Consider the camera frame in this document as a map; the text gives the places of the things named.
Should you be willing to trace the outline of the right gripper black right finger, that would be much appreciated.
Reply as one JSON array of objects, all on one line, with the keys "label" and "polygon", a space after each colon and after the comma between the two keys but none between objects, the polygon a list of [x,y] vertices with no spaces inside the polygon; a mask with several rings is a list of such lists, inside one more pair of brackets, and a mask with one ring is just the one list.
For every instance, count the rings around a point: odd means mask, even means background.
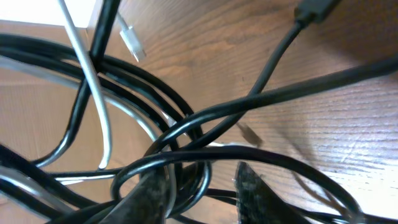
[{"label": "right gripper black right finger", "polygon": [[239,222],[305,224],[308,220],[285,203],[246,162],[239,162],[234,182]]}]

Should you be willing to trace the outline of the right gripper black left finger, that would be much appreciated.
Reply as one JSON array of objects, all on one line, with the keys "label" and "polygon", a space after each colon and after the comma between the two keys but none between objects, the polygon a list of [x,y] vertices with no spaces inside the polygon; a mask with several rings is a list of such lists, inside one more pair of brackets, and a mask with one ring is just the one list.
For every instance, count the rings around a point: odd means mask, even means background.
[{"label": "right gripper black left finger", "polygon": [[100,223],[164,224],[168,202],[168,180],[152,172],[145,175]]}]

